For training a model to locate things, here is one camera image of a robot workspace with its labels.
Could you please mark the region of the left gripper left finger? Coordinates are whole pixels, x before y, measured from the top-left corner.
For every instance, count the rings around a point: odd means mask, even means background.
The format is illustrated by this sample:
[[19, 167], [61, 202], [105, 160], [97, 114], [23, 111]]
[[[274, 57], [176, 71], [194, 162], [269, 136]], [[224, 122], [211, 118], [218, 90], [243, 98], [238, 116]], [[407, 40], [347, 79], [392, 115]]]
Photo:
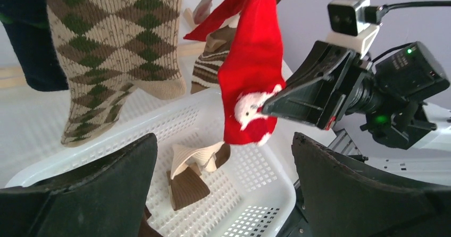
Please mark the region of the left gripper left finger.
[[138, 236], [157, 157], [148, 133], [28, 187], [1, 190], [1, 236]]

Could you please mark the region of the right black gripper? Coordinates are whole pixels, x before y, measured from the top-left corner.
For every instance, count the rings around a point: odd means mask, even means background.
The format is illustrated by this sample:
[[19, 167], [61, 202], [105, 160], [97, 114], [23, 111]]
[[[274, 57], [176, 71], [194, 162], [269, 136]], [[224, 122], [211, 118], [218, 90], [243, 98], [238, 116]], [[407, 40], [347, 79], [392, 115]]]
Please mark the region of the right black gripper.
[[263, 104], [262, 114], [328, 130], [343, 116], [373, 111], [372, 62], [361, 56], [316, 41], [288, 86]]

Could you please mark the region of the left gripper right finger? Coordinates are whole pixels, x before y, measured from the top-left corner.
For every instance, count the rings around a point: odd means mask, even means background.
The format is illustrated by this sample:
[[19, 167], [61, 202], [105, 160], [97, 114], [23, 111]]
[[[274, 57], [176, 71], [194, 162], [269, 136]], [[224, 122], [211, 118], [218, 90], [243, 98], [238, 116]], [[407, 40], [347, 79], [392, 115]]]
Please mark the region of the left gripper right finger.
[[313, 236], [450, 236], [450, 187], [391, 174], [296, 132], [291, 145]]

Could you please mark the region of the red sock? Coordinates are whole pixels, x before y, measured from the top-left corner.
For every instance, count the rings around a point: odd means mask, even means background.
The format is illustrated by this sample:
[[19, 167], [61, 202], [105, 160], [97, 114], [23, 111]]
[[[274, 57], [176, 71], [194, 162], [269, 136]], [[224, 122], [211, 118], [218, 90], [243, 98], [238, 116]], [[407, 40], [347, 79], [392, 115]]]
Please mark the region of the red sock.
[[230, 145], [263, 145], [277, 124], [275, 117], [263, 115], [263, 104], [286, 86], [276, 0], [224, 0], [185, 38], [205, 41], [210, 32], [236, 14], [235, 37], [218, 71], [223, 139]]

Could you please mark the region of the brown cream striped sock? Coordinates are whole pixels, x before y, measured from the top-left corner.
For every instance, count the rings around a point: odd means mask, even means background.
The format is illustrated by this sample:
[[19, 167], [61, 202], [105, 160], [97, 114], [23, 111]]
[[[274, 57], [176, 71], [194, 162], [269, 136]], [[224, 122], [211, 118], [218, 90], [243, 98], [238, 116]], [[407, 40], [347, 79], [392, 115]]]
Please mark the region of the brown cream striped sock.
[[173, 160], [167, 171], [169, 195], [173, 210], [181, 210], [210, 194], [202, 171], [214, 172], [231, 156], [229, 144], [220, 141], [203, 148], [172, 145]]

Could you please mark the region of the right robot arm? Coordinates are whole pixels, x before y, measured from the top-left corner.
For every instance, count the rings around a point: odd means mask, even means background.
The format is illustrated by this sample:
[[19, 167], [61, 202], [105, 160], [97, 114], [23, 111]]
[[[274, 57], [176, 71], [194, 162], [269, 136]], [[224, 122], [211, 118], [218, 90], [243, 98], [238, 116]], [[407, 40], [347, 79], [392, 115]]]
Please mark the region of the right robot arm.
[[360, 129], [386, 147], [450, 151], [450, 110], [427, 103], [449, 86], [441, 65], [419, 41], [373, 61], [317, 41], [287, 86], [264, 103], [262, 113], [321, 130], [345, 115], [363, 114], [366, 122]]

